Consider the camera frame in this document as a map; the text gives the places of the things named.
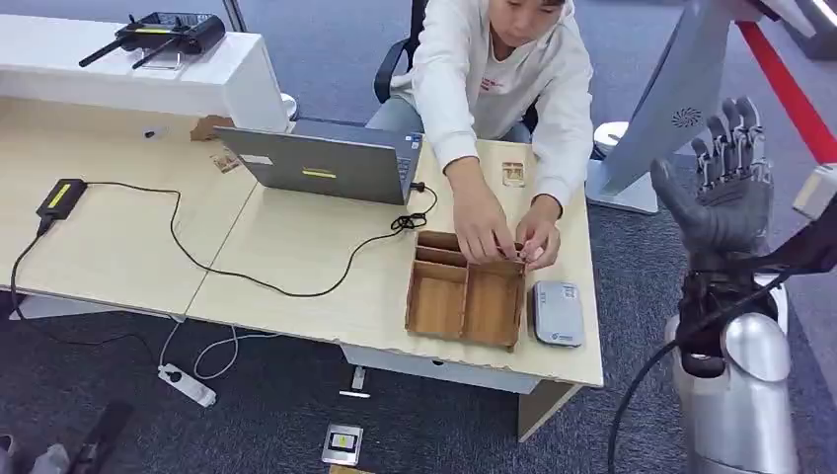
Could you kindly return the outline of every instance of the gray carpet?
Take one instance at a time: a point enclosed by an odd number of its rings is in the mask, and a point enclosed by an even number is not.
[[[669,35],[681,3],[578,0],[578,21],[596,75],[596,123],[630,116]],[[409,2],[242,0],[248,25],[262,33],[277,78],[309,117],[365,121],[376,108],[371,79],[389,44],[407,33]],[[0,13],[123,21],[128,12],[174,8],[162,0],[5,0]],[[223,16],[220,2],[178,2],[177,9]],[[370,11],[374,19],[370,20]],[[795,71],[824,118],[837,129],[835,63],[810,63],[779,26],[770,40]],[[777,160],[774,243],[801,220],[790,201],[812,162],[737,33],[730,34],[723,94],[751,95],[764,113]],[[112,398],[137,412],[108,472],[323,472],[319,452],[328,422],[367,428],[361,467],[375,472],[577,472],[604,470],[605,434],[618,397],[659,343],[675,308],[683,255],[667,213],[640,217],[601,208],[590,213],[602,355],[607,388],[583,390],[527,443],[516,443],[515,397],[488,389],[375,371],[371,400],[337,391],[349,368],[336,347],[279,338],[248,341],[233,370],[212,382],[210,410],[174,392],[144,365],[133,343],[96,351],[57,347],[21,327],[0,327],[0,432],[13,431],[31,462],[52,442],[78,447]],[[837,276],[792,283],[799,317],[791,319],[792,397],[800,462],[807,473],[837,472],[837,413],[827,380],[837,380],[833,288]],[[127,330],[161,344],[169,322],[146,316],[68,317],[42,324],[67,337],[97,339]],[[189,322],[171,359],[191,366],[197,352],[228,330]],[[207,359],[222,363],[224,351]],[[829,379],[823,378],[825,367]],[[658,367],[629,411],[620,471],[681,472],[682,434],[668,363]]]

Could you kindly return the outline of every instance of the wooden box compartment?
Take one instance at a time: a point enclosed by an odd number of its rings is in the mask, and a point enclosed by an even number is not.
[[[525,291],[521,262],[470,265],[454,234],[418,235],[407,302],[408,331],[512,350]]]

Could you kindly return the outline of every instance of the white desk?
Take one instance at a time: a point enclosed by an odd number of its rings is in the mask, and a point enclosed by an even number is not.
[[[532,186],[505,187],[501,183],[501,163],[526,163],[531,182],[534,158],[530,147],[484,141],[479,149],[487,181],[509,221],[516,222],[527,209]],[[428,216],[425,229],[452,232],[449,188],[430,147],[422,150],[417,181],[426,182],[439,194],[439,203]],[[430,202],[429,193],[413,195],[409,209],[425,210]],[[214,267],[245,273],[288,291],[325,289],[340,277],[354,247],[368,237],[387,232],[390,222],[401,213],[401,208],[386,204],[257,185]],[[559,262],[531,275],[528,283],[558,279],[578,285],[585,344],[577,349],[538,343],[528,324],[521,324],[520,339],[511,354],[408,334],[404,318],[416,244],[414,232],[364,248],[355,257],[343,285],[323,297],[289,298],[248,281],[210,274],[187,315],[340,344],[346,358],[359,365],[527,394],[521,395],[520,402],[518,434],[523,440],[578,387],[603,383],[586,204],[581,191],[565,215]]]
[[[0,286],[35,237],[36,209],[61,178],[124,181],[183,193],[176,230],[210,263],[255,180],[222,174],[218,143],[190,142],[195,118],[0,98]],[[162,130],[151,139],[148,128]],[[89,188],[20,266],[21,291],[184,314],[205,272],[169,235],[175,197]]]

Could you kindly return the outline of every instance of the office chair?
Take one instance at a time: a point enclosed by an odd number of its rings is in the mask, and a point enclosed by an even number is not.
[[[398,61],[405,52],[407,53],[407,70],[413,68],[413,55],[416,54],[416,48],[419,47],[419,33],[424,29],[424,8],[426,6],[427,0],[413,0],[410,13],[410,37],[402,39],[390,47],[383,62],[381,62],[381,67],[375,74],[375,82],[372,87],[375,89],[375,96],[381,104],[387,102],[387,99],[390,98],[390,82]],[[523,124],[530,132],[535,131],[535,125],[538,124],[538,111],[535,110],[534,103],[529,106],[526,114],[523,115]]]

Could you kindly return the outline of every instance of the extension cord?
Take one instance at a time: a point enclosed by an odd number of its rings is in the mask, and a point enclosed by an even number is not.
[[[215,391],[203,385],[189,374],[183,372],[171,363],[157,367],[157,376],[169,385],[177,388],[181,393],[193,399],[197,404],[206,408],[215,403]]]

